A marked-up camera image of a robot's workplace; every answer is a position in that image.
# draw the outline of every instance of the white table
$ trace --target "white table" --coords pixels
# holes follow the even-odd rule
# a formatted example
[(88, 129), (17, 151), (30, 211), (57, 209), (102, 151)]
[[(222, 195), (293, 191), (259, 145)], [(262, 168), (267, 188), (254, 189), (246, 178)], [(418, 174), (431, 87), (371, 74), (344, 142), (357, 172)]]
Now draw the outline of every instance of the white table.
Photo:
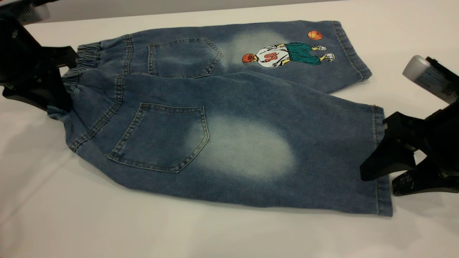
[[(350, 0), (43, 23), (27, 29), (42, 45), (76, 49), (150, 28), (338, 20), (373, 76), (335, 95), (379, 105), (387, 116), (400, 111), (425, 118), (447, 104), (407, 80), (402, 71), (419, 54), (459, 72), (458, 10), (455, 0)], [(73, 154), (64, 136), (63, 125), (43, 111), (0, 98), (1, 257), (459, 255), (459, 194), (393, 197), (391, 219), (189, 201), (118, 186)]]

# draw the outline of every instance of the orange basketball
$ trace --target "orange basketball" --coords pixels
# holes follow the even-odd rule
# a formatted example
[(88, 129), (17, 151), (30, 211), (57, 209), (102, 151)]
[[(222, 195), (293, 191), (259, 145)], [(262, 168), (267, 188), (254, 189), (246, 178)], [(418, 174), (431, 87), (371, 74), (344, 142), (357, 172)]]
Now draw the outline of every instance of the orange basketball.
[(322, 33), (318, 32), (317, 30), (311, 30), (308, 33), (308, 37), (313, 40), (319, 40), (323, 38)]

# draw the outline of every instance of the black clip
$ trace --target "black clip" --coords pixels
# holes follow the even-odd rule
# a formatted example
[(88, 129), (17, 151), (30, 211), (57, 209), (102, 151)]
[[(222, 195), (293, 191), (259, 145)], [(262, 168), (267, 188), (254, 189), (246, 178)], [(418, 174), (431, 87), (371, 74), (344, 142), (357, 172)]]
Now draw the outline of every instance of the black clip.
[(0, 13), (0, 85), (3, 96), (46, 111), (53, 104), (70, 111), (59, 67), (74, 68), (78, 55), (71, 47), (42, 47), (7, 12)]
[[(362, 180), (408, 170), (392, 181), (396, 196), (459, 192), (459, 102), (424, 120), (396, 112), (383, 123), (382, 142), (360, 166)], [(427, 155), (417, 166), (413, 157), (416, 150)]]

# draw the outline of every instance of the back pocket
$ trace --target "back pocket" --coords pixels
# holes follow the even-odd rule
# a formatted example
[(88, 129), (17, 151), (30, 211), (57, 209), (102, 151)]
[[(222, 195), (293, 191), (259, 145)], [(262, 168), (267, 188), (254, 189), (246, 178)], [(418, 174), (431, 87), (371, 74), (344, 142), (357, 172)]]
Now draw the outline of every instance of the back pocket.
[(208, 140), (204, 107), (141, 103), (108, 159), (137, 168), (178, 173)]
[(148, 73), (168, 78), (210, 75), (222, 53), (207, 38), (148, 45)]

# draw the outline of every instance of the jeans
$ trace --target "jeans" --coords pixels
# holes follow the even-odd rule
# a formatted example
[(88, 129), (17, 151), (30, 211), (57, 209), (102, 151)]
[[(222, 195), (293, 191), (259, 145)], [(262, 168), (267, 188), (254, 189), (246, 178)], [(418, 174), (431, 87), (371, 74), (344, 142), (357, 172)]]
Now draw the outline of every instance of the jeans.
[[(292, 60), (283, 51), (292, 42), (320, 63), (296, 62), (301, 51)], [(155, 29), (82, 45), (78, 55), (63, 77), (73, 109), (48, 113), (64, 123), (70, 149), (117, 183), (392, 215), (388, 177), (363, 182), (359, 173), (384, 135), (382, 108), (327, 94), (371, 75), (339, 22)]]

